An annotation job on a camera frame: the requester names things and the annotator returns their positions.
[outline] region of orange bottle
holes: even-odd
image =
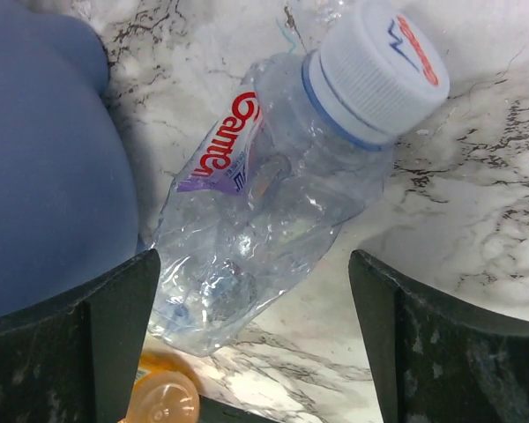
[[[144,352],[121,423],[196,423],[200,399],[189,373],[178,356]]]

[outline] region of clear plastic bottle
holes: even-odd
[[[429,41],[378,1],[319,50],[255,63],[170,190],[149,331],[201,356],[227,343],[381,196],[394,140],[448,91]]]

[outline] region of bottle neck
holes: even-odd
[[[313,108],[337,135],[372,152],[386,150],[393,146],[393,136],[364,122],[338,98],[323,73],[317,50],[304,57],[302,83]]]

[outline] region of white bottle cap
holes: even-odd
[[[449,75],[427,37],[384,1],[360,1],[326,35],[309,63],[325,112],[365,145],[378,147],[433,113]]]

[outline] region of logo on bottle cap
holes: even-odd
[[[417,37],[415,36],[414,31],[412,31],[412,28],[407,23],[406,18],[398,15],[397,21],[398,21],[398,24],[396,24],[396,19],[392,19],[390,25],[388,26],[388,34],[391,37],[391,41],[389,43],[390,47],[392,47],[392,49],[396,53],[398,53],[409,64],[411,64],[416,71],[418,71],[419,73],[423,73],[427,81],[432,86],[439,86],[439,78],[433,71],[433,67],[431,66],[431,63],[429,62],[427,55],[425,54],[425,52],[423,51],[423,48],[421,47],[421,44],[417,40]],[[402,35],[406,37],[406,39],[411,44],[412,48],[415,51],[415,54],[417,55],[416,58],[409,57],[407,53],[404,51],[403,49],[404,39],[402,38]],[[420,69],[420,66],[416,64],[417,59],[419,59],[419,61],[421,62],[421,66],[423,69]]]

